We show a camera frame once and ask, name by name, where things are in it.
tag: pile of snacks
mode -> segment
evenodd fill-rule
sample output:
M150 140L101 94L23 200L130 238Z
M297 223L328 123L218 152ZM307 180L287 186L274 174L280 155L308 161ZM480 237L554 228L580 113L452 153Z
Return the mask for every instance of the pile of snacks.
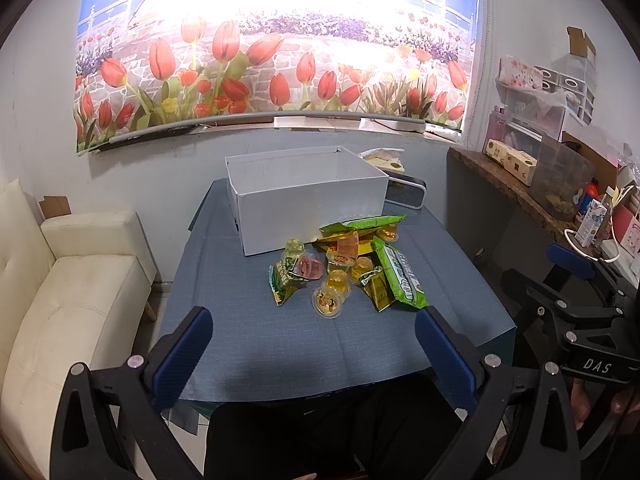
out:
M395 301L415 308L428 303L407 258L389 242L398 239L398 222L406 215L379 216L322 227L315 245L326 251L327 277L313 291L312 303L324 317L342 311L351 285L363 288L378 312ZM289 240L282 259L269 268L273 297L283 304L309 280L322 277L323 264L299 240Z

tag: wooden sofa leg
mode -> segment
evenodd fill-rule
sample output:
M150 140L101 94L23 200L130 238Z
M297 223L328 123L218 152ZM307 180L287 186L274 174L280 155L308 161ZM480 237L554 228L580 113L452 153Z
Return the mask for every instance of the wooden sofa leg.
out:
M148 318L154 322L156 319L158 319L158 315L154 312L154 310L151 308L151 305L149 305L149 302L147 301L145 304L145 314L148 316Z

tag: white wall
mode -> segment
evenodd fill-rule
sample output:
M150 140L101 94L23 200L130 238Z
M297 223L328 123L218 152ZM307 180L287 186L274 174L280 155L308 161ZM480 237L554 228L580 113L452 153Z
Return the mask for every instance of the white wall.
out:
M164 280L173 278L186 228L207 187L225 174L225 155L334 143L354 150L404 147L408 173L428 183L428 207L441 221L446 218L447 145L411 137L254 130L156 140L77 157L71 103L80 1L34 0L0 50L0 178L19 176L33 204L44 194L62 194L75 212L133 206ZM487 50L476 54L484 73L477 80L470 147L481 144L488 113L499 102L493 79L500 54L550 64L565 53L566 26L573 25L584 28L598 49L594 124L640 153L629 121L640 98L640 64L599 0L487 0L481 5L483 26L492 33Z

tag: white leather sofa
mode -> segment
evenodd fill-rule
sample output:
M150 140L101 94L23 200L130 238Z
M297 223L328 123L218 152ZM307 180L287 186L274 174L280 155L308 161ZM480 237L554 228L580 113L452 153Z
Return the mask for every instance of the white leather sofa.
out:
M38 227L20 182L0 189L0 431L33 478L49 477L69 367L123 364L155 275L134 211Z

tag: person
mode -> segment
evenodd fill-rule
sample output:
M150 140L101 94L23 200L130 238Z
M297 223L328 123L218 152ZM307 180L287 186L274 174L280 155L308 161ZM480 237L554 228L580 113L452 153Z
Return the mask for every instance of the person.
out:
M423 480L461 423L422 374L313 398L230 402L211 415L204 478L335 479L357 473L359 461L372 480ZM481 470L488 476L488 460Z
M575 428L580 431L591 415L591 401L585 391L584 381L574 379L571 387L571 408L574 414ZM640 478L638 470L638 452L640 451L640 394L634 386L623 389L611 399L610 412L622 415L619 436L613 440L610 436L598 449L582 462L582 480L623 480Z

